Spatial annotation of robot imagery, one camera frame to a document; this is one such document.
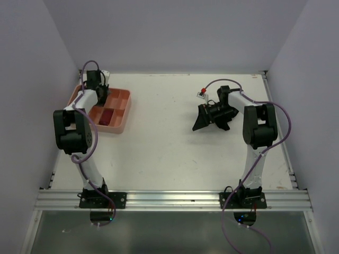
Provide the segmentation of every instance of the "small red object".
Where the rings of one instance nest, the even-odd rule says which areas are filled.
[[[108,126],[110,124],[111,119],[112,119],[113,112],[114,112],[114,110],[105,109],[104,112],[101,115],[99,124]]]

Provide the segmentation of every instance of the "orange tray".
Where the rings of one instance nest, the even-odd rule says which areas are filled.
[[[80,87],[81,85],[75,87],[68,105],[75,99]],[[109,88],[109,90],[111,93],[108,95],[105,105],[103,107],[94,106],[89,116],[95,123],[98,131],[120,134],[125,128],[127,116],[131,108],[131,92],[116,88]],[[106,121],[107,125],[102,124],[104,112],[111,115],[110,120],[108,120],[109,123]]]

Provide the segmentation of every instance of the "white table surface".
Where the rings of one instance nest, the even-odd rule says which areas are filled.
[[[247,153],[243,116],[239,113],[229,122],[229,131],[215,125],[192,131],[198,105],[204,103],[196,97],[197,92],[218,78],[234,79],[249,97],[267,100],[260,75],[111,75],[110,87],[131,91],[132,106],[124,132],[100,132],[93,154],[109,189],[202,191],[236,187]],[[207,91],[210,99],[218,100],[221,85],[237,87],[229,82],[215,83]],[[63,151],[54,171],[52,189],[82,189],[79,172]],[[292,189],[281,147],[268,153],[262,182],[263,189]]]

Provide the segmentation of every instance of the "white wall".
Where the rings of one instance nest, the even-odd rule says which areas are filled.
[[[268,75],[273,99],[291,115],[291,162],[329,254],[339,252],[338,10],[338,0],[309,0]]]
[[[77,66],[267,70],[307,0],[44,0]]]
[[[52,114],[77,69],[41,0],[0,1],[0,253],[21,249],[56,145]]]

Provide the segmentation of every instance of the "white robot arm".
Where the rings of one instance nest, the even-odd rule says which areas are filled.
[[[105,83],[109,79],[108,71],[93,70],[87,71],[87,81],[84,91],[79,90],[77,97],[63,110],[56,110],[53,113],[56,143],[59,149],[71,157],[83,160],[87,157],[93,142],[92,133],[87,118],[78,112],[81,110],[88,114],[93,106],[103,106],[107,99],[109,89]],[[83,208],[95,208],[98,198],[97,192],[107,194],[108,189],[105,181],[99,173],[92,157],[80,164],[75,164],[83,180],[82,200],[85,201]]]
[[[244,98],[240,89],[230,89],[229,86],[221,86],[218,90],[219,102],[209,104],[208,95],[198,93],[198,97],[206,99],[205,104],[198,106],[199,115],[194,124],[193,131],[215,123],[217,127],[227,131],[228,122],[238,112],[244,115],[243,138],[247,144],[247,158],[245,170],[240,181],[242,187],[237,192],[242,207],[251,205],[262,195],[262,172],[265,163],[265,154],[262,152],[272,145],[278,137],[274,105],[255,104]],[[257,163],[250,175],[243,182],[259,155],[262,159]]]

